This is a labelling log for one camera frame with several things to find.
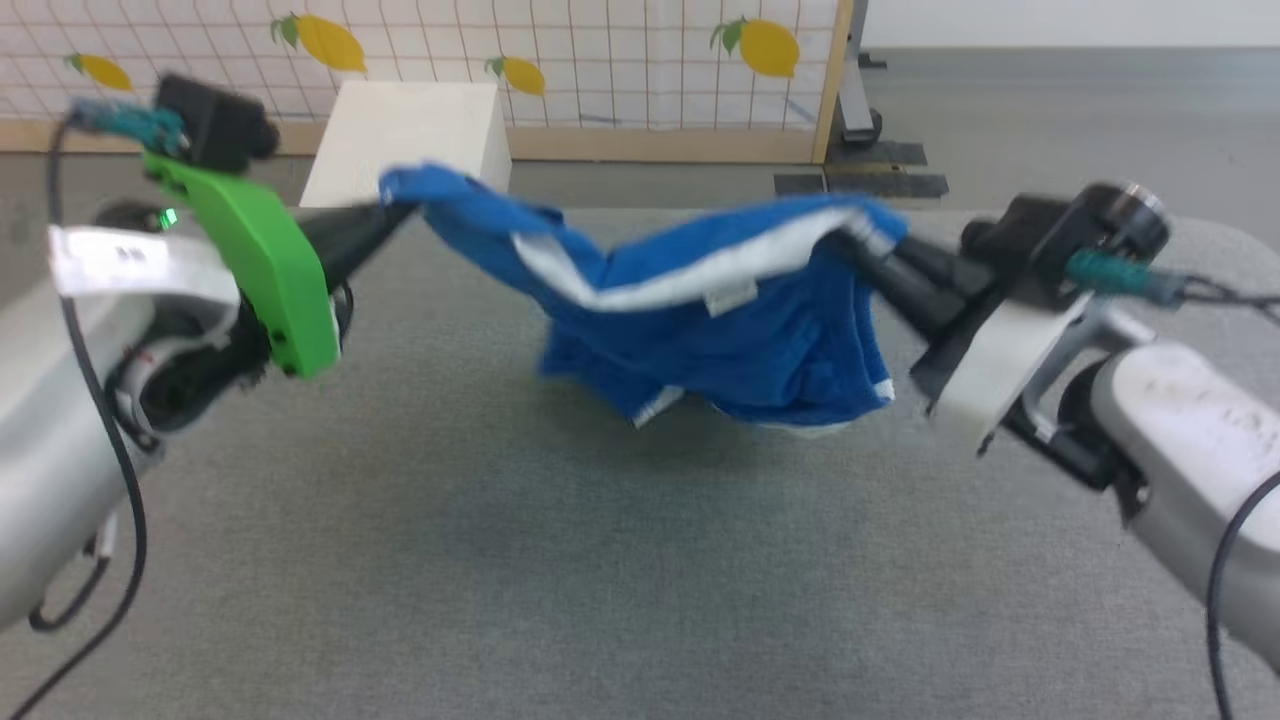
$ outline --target gray table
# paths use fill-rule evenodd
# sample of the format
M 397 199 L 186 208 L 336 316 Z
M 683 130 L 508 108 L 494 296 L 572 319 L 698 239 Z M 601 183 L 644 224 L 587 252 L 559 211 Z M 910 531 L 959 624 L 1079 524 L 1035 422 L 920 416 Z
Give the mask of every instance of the gray table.
M 681 213 L 577 211 L 604 240 Z M 919 214 L 955 237 L 961 214 Z M 1167 263 L 1280 259 L 1179 224 Z M 42 717 L 1199 720 L 1199 606 L 1014 441 L 977 461 L 919 398 L 801 441 L 696 401 L 634 430 L 535 379 L 535 307 L 420 228 L 356 286 L 344 364 L 225 402 L 146 479 L 152 564 Z M 899 378 L 920 352 L 881 313 Z M 1280 397 L 1280 333 L 1158 325 Z M 101 619 L 0 637 L 12 707 Z M 1280 685 L 1234 646 L 1242 717 Z

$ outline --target lemon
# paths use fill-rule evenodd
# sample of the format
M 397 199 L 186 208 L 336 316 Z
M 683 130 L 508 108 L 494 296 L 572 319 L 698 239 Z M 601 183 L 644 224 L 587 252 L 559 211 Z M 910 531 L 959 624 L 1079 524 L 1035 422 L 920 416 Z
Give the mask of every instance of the lemon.
M 538 65 L 520 58 L 494 58 L 484 64 L 484 69 L 493 69 L 493 74 L 499 78 L 506 73 L 511 87 L 529 95 L 541 95 L 547 90 L 547 78 Z
M 271 41 L 283 37 L 294 50 L 298 40 L 316 60 L 335 70 L 367 73 L 365 68 L 365 49 L 360 46 L 351 31 L 316 15 L 287 17 L 271 22 Z
M 104 87 L 110 87 L 111 90 L 133 90 L 133 81 L 129 79 L 129 73 L 122 70 L 120 65 L 106 58 L 77 53 L 63 58 L 63 61 L 77 73 L 93 78 L 95 82 Z
M 742 60 L 746 67 L 769 77 L 795 77 L 796 63 L 800 61 L 800 44 L 794 35 L 778 23 L 759 18 L 723 23 L 712 33 L 712 47 L 719 40 L 724 51 L 733 54 L 733 47 L 742 45 Z

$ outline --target blue towel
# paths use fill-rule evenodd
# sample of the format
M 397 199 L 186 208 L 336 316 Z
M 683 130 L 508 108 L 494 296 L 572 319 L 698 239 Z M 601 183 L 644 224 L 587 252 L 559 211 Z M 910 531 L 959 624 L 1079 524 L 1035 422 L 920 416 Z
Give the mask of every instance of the blue towel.
M 707 215 L 602 252 L 553 209 L 438 165 L 380 181 L 420 202 L 465 258 L 552 319 L 541 372 L 570 375 L 637 425 L 684 392 L 750 423 L 840 427 L 892 397 L 870 290 L 818 241 L 847 228 L 891 249 L 901 218 L 854 195 L 813 195 Z

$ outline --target gray floor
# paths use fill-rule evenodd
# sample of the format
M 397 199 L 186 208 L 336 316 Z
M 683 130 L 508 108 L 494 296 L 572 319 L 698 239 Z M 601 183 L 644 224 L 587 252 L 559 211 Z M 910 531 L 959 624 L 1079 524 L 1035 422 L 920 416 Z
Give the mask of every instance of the gray floor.
M 924 142 L 931 172 L 946 173 L 952 192 L 934 206 L 1135 179 L 1179 215 L 1280 250 L 1280 94 L 1253 72 L 1270 56 L 1126 74 L 996 55 L 893 54 L 868 78 L 886 137 Z M 1170 68 L 1179 77 L 1160 74 Z M 38 159 L 0 168 L 3 300 L 35 281 L 44 220 Z M 257 172 L 289 200 L 306 169 Z M 70 219 L 142 192 L 137 170 L 72 159 Z M 769 197 L 776 170 L 522 163 L 512 190 L 567 208 L 714 208 Z M 577 217 L 613 236 L 672 218 Z M 447 254 L 397 252 L 457 269 Z M 1247 266 L 1228 270 L 1274 284 L 1271 265 L 1240 252 Z M 1194 603 L 1115 529 L 1106 501 L 1034 460 L 1006 446 L 1002 469 L 956 469 L 909 397 L 813 457 L 691 409 L 630 433 L 580 395 L 529 386 L 540 323 L 509 296 L 433 275 L 431 301 L 415 305 L 390 290 L 421 278 L 396 279 L 393 265 L 362 306 L 394 313 L 362 313 L 376 342 L 349 366 L 321 388 L 237 398 L 175 451 L 156 480 L 156 536 L 169 539 L 140 612 L 46 716 L 1210 715 Z M 1271 383 L 1270 336 L 1242 340 L 1258 327 L 1192 322 L 1231 351 L 1216 359 Z M 918 348 L 895 332 L 901 369 Z M 545 416 L 504 424 L 521 413 Z M 498 450 L 468 450 L 477 433 Z M 582 438 L 591 478 L 573 470 Z M 278 462 L 278 447 L 307 446 L 298 473 Z M 0 637 L 0 706 L 72 639 Z M 1231 673 L 1242 715 L 1274 716 L 1272 679 L 1239 652 Z

